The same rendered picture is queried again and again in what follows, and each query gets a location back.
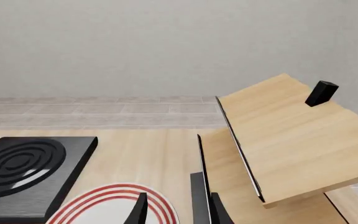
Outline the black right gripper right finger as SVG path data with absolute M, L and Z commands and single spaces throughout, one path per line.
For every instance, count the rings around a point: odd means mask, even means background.
M 211 194 L 211 202 L 212 224 L 234 224 L 233 220 L 231 220 L 229 214 L 227 213 L 218 193 L 213 192 Z

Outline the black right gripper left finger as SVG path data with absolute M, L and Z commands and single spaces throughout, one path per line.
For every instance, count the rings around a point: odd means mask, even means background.
M 145 192 L 139 194 L 139 197 L 125 220 L 125 224 L 145 224 L 148 212 L 148 197 Z

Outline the pale wooden cabinet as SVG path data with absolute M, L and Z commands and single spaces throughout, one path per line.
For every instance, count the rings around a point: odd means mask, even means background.
M 358 115 L 287 74 L 216 99 L 226 127 L 197 136 L 209 224 L 358 224 Z

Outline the black wine bottle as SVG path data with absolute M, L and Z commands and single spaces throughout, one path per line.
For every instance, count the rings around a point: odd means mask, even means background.
M 328 102 L 338 88 L 339 86 L 334 83 L 320 80 L 306 99 L 305 104 L 314 107 Z

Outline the white plate with red rings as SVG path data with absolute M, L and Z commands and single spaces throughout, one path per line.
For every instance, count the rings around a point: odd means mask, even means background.
M 46 224 L 123 224 L 141 193 L 147 194 L 145 224 L 180 224 L 174 207 L 163 194 L 130 182 L 85 192 L 62 205 Z

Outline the flat black stove plate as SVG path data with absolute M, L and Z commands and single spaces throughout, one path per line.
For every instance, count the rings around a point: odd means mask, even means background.
M 42 224 L 59 209 L 96 136 L 0 138 L 0 224 Z

